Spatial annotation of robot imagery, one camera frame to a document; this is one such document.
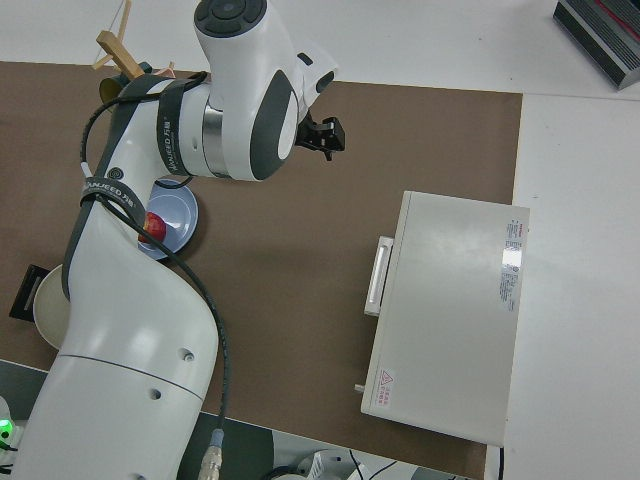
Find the robot arm label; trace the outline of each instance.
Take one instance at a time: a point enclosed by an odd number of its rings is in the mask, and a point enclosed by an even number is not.
[[[158,101],[156,136],[158,150],[164,165],[174,175],[188,176],[190,173],[182,162],[179,142],[180,107],[184,95],[185,80],[176,80],[164,89]]]

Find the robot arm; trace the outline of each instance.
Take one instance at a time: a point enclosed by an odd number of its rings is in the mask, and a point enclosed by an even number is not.
[[[24,432],[14,480],[175,479],[213,372],[211,305],[89,200],[108,198],[140,223],[164,175],[264,180],[294,143],[325,152],[344,146],[337,121],[318,127],[308,113],[335,64],[295,48],[270,2],[205,0],[195,25],[211,83],[145,75],[114,108],[65,256],[69,329]]]

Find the product label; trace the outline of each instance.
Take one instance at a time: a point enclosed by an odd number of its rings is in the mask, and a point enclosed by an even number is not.
[[[522,242],[526,227],[520,220],[507,224],[502,253],[502,276],[500,278],[500,300],[504,308],[513,312],[518,298],[518,278],[522,268]]]
[[[378,372],[378,383],[376,385],[375,406],[389,408],[391,405],[391,394],[395,383],[396,373],[388,368],[381,368]]]

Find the black strap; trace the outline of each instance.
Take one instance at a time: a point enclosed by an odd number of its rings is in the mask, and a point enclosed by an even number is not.
[[[85,180],[80,203],[86,201],[87,197],[98,194],[116,202],[138,225],[144,225],[146,215],[144,205],[133,190],[124,183],[112,178],[88,177]]]
[[[156,121],[156,139],[158,150],[167,170],[173,175],[189,176],[180,155],[180,108],[186,80],[174,80],[160,95],[158,119]]]

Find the screw hole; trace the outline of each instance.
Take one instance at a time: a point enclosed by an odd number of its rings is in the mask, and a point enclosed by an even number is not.
[[[185,362],[193,362],[196,359],[196,356],[193,354],[191,350],[187,350],[186,348],[181,348],[178,351],[180,358]]]

